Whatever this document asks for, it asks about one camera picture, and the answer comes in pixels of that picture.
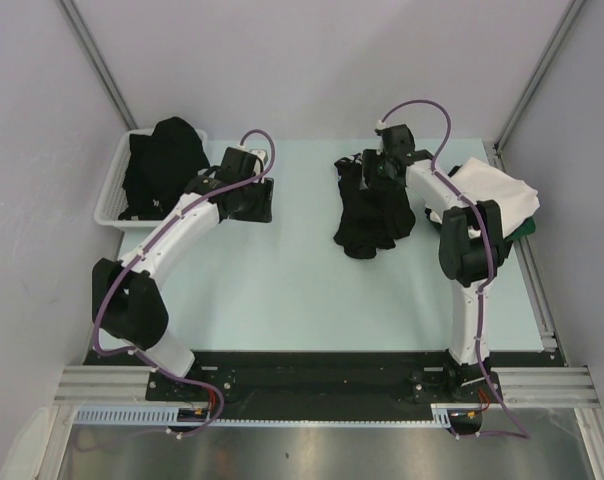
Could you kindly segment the black t-shirt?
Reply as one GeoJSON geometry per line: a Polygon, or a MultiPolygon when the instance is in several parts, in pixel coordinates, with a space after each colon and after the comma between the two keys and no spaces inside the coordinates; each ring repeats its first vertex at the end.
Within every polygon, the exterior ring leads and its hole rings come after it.
{"type": "Polygon", "coordinates": [[[346,256],[373,259],[378,250],[391,250],[410,236],[416,218],[405,189],[363,187],[360,154],[342,157],[334,166],[343,211],[333,240],[346,256]]]}

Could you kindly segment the white plastic laundry basket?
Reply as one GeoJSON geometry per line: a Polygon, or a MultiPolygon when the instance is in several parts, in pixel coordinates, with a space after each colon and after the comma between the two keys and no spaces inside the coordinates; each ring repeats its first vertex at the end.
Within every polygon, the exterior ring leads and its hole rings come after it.
{"type": "Polygon", "coordinates": [[[155,229],[163,222],[163,219],[119,219],[120,214],[128,208],[123,184],[131,157],[129,138],[131,135],[151,136],[153,131],[153,128],[130,130],[119,140],[94,210],[97,224],[128,231],[155,229]]]}

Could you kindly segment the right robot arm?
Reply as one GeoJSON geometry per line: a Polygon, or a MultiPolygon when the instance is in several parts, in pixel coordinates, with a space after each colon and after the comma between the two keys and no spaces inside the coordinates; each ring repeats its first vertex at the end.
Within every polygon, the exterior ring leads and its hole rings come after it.
{"type": "Polygon", "coordinates": [[[502,217],[494,200],[478,200],[416,148],[406,125],[375,129],[380,147],[362,154],[363,181],[375,190],[418,194],[441,218],[438,261],[452,286],[452,337],[437,388],[466,401],[489,383],[490,351],[485,340],[488,292],[508,256],[502,217]]]}

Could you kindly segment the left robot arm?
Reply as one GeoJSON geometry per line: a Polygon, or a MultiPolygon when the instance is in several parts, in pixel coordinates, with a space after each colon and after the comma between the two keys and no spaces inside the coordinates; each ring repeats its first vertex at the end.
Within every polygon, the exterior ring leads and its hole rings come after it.
{"type": "Polygon", "coordinates": [[[92,270],[96,331],[125,343],[115,353],[141,353],[170,373],[168,387],[179,398],[196,397],[202,374],[194,353],[170,331],[161,287],[181,257],[225,220],[272,221],[274,180],[268,153],[240,145],[226,149],[219,166],[193,178],[166,218],[131,251],[101,259],[92,270]]]}

